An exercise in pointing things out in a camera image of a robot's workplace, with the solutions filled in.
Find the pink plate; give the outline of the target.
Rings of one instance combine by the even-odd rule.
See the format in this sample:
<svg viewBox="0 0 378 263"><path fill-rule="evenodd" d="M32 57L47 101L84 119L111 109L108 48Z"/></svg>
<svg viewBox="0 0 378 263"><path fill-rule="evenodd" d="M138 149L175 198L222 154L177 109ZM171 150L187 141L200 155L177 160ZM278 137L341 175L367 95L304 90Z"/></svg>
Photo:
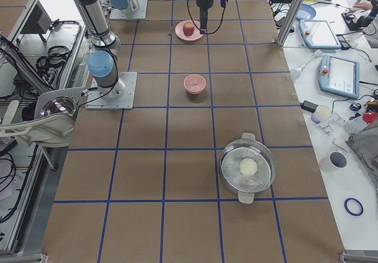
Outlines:
<svg viewBox="0 0 378 263"><path fill-rule="evenodd" d="M176 25L175 34L184 41L197 41L203 37L203 34L198 29L199 26L199 21L184 20Z"/></svg>

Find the aluminium frame post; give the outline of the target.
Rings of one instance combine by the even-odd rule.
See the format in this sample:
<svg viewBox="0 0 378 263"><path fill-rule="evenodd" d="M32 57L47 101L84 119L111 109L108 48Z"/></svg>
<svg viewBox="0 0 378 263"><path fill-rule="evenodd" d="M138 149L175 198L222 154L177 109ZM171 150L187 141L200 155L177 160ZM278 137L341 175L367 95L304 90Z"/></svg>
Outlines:
<svg viewBox="0 0 378 263"><path fill-rule="evenodd" d="M292 27L293 22L295 21L295 17L302 5L304 0L293 0L291 6L289 7L288 13L285 17L283 25L278 33L278 37L276 39L276 44L280 47L283 47L285 41L288 37L289 30Z"/></svg>

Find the white steamed bun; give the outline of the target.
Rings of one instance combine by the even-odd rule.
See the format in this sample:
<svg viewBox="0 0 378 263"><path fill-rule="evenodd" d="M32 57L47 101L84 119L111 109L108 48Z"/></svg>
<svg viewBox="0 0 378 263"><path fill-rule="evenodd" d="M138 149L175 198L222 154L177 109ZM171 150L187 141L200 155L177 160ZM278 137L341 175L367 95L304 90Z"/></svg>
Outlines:
<svg viewBox="0 0 378 263"><path fill-rule="evenodd" d="M257 162L251 158L244 158L239 163L239 171L244 176L253 176L258 171Z"/></svg>

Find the black power adapter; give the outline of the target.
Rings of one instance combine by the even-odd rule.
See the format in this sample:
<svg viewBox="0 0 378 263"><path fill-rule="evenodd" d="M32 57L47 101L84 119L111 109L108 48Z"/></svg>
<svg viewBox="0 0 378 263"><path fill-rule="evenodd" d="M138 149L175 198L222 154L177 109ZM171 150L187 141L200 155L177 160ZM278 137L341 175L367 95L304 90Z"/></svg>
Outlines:
<svg viewBox="0 0 378 263"><path fill-rule="evenodd" d="M314 113L318 107L317 104L315 103L312 103L310 101L307 101L307 100L304 100L303 102L300 103L300 106L301 106L301 109L307 111L307 112L311 112L311 113Z"/></svg>

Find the red apple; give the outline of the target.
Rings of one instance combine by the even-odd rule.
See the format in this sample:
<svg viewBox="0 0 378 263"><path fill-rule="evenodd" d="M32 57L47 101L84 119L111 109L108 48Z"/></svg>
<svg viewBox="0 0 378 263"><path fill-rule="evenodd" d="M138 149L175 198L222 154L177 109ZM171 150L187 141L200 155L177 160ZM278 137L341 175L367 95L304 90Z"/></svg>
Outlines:
<svg viewBox="0 0 378 263"><path fill-rule="evenodd" d="M190 37L194 34L195 31L195 25L192 22L185 22L183 24L183 34L186 37Z"/></svg>

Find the grey cloth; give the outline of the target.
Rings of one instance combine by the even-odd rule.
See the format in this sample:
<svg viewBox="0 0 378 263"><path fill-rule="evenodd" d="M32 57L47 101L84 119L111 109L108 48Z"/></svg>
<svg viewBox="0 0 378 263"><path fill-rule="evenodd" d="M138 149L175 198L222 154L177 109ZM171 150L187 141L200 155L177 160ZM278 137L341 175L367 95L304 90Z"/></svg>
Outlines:
<svg viewBox="0 0 378 263"><path fill-rule="evenodd" d="M365 166L377 191L377 126L370 126L358 134L349 136L346 144Z"/></svg>

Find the blue teach pendant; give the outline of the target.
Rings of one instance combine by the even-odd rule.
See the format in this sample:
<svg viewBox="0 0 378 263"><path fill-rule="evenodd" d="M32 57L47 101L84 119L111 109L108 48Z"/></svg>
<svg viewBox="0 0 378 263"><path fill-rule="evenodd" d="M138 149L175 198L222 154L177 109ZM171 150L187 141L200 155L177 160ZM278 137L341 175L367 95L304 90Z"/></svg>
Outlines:
<svg viewBox="0 0 378 263"><path fill-rule="evenodd" d="M318 84L323 92L357 99L359 97L359 74L359 62L325 55L321 59L318 70Z"/></svg>
<svg viewBox="0 0 378 263"><path fill-rule="evenodd" d="M338 50L341 44L328 21L300 20L299 30L305 44L312 49Z"/></svg>

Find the white purple cup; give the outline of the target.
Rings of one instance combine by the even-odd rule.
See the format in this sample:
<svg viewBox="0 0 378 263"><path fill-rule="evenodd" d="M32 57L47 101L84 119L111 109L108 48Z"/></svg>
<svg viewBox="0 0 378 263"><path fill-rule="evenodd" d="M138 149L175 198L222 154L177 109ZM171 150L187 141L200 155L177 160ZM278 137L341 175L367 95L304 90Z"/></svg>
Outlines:
<svg viewBox="0 0 378 263"><path fill-rule="evenodd" d="M311 115L311 120L318 124L331 115L331 109L325 105L318 105Z"/></svg>

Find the pink bowl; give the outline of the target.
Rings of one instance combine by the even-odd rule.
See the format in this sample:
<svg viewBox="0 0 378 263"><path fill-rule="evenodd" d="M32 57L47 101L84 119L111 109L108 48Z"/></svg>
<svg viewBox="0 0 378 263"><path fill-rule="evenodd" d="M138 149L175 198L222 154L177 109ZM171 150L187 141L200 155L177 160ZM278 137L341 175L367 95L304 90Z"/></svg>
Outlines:
<svg viewBox="0 0 378 263"><path fill-rule="evenodd" d="M188 93L197 95L204 91L207 82L205 78L199 74L190 74L185 77L183 85Z"/></svg>

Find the upper blue teach pendant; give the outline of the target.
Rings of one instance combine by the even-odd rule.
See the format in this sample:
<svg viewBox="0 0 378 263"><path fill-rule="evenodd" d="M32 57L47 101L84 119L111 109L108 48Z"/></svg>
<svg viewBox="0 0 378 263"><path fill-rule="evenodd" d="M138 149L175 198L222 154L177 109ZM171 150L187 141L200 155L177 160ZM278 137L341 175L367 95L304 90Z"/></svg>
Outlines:
<svg viewBox="0 0 378 263"><path fill-rule="evenodd" d="M341 44L328 21L300 20L299 30L305 44L312 49L338 50Z"/></svg>

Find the lower blue teach pendant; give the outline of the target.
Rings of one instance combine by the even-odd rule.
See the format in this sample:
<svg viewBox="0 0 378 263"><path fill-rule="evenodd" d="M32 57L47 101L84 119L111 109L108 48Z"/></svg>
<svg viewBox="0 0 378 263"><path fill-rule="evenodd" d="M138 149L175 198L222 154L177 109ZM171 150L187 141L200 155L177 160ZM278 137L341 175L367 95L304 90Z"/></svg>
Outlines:
<svg viewBox="0 0 378 263"><path fill-rule="evenodd" d="M321 59L318 70L318 84L323 92L357 99L359 97L359 74L359 62L325 55Z"/></svg>

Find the blue plate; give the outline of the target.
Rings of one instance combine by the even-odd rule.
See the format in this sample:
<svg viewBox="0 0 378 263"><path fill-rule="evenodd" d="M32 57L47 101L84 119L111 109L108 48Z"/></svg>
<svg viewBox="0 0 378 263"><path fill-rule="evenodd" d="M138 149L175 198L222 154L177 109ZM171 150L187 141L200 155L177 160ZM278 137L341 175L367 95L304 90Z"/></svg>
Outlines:
<svg viewBox="0 0 378 263"><path fill-rule="evenodd" d="M296 14L295 19L297 21L311 20L316 16L316 14L317 14L317 12L312 6L307 5L307 4L301 4L301 6L300 6L300 8L299 8L299 10Z"/></svg>

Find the steel steamer pot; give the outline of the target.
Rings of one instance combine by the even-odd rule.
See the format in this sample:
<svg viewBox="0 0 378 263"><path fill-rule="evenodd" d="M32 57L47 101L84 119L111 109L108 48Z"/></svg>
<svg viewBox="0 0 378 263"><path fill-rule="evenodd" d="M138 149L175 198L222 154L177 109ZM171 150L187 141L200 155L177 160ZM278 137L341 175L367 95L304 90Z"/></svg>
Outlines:
<svg viewBox="0 0 378 263"><path fill-rule="evenodd" d="M276 170L271 151L249 132L225 146L220 157L220 177L243 204L253 203L255 194L270 188Z"/></svg>

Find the white cup dark inside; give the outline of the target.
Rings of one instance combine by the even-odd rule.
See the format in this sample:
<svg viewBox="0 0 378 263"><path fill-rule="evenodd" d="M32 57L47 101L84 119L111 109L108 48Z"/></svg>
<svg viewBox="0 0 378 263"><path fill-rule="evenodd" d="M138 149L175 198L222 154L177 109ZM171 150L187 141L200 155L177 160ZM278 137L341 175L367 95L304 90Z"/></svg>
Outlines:
<svg viewBox="0 0 378 263"><path fill-rule="evenodd" d="M319 166L325 173L335 173L345 168L347 163L347 158L342 152L332 151L320 161Z"/></svg>

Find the glass pot lid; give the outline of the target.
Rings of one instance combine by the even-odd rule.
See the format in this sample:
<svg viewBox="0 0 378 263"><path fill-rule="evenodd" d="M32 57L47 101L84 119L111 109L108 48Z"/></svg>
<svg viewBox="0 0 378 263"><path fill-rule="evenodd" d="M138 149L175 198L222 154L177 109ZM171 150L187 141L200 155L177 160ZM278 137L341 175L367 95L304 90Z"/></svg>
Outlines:
<svg viewBox="0 0 378 263"><path fill-rule="evenodd" d="M46 117L55 113L65 113L73 116L76 111L76 104L72 98L59 96L49 100L41 109L40 117Z"/></svg>

